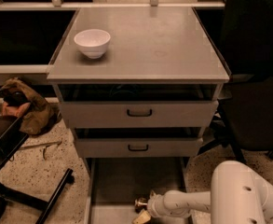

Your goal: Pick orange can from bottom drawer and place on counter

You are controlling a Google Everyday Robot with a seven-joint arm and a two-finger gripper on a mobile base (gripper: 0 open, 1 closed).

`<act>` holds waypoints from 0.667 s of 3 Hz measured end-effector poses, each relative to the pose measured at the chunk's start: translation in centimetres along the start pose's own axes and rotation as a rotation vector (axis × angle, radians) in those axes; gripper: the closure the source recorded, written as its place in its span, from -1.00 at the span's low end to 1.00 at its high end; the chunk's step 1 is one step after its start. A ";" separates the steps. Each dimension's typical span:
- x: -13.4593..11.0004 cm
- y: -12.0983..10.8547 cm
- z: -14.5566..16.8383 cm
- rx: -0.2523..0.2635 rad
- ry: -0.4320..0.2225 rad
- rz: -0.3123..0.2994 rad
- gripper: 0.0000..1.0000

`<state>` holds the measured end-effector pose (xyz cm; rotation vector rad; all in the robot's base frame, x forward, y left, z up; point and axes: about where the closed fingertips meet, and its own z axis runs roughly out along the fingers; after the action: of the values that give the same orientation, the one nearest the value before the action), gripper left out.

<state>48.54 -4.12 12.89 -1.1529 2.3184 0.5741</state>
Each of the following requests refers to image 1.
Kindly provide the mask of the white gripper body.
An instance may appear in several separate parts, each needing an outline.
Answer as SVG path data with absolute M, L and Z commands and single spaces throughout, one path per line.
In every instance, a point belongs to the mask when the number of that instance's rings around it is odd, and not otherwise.
M 167 214 L 163 202 L 163 196 L 160 194 L 151 195 L 147 203 L 147 211 L 152 217 L 164 217 Z

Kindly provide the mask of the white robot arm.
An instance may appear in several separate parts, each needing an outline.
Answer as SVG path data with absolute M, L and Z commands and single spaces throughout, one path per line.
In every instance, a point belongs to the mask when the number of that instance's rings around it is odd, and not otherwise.
M 273 185 L 238 161 L 220 163 L 205 192 L 169 190 L 135 201 L 138 216 L 132 224 L 147 224 L 153 217 L 190 217 L 192 210 L 209 213 L 211 224 L 272 224 Z

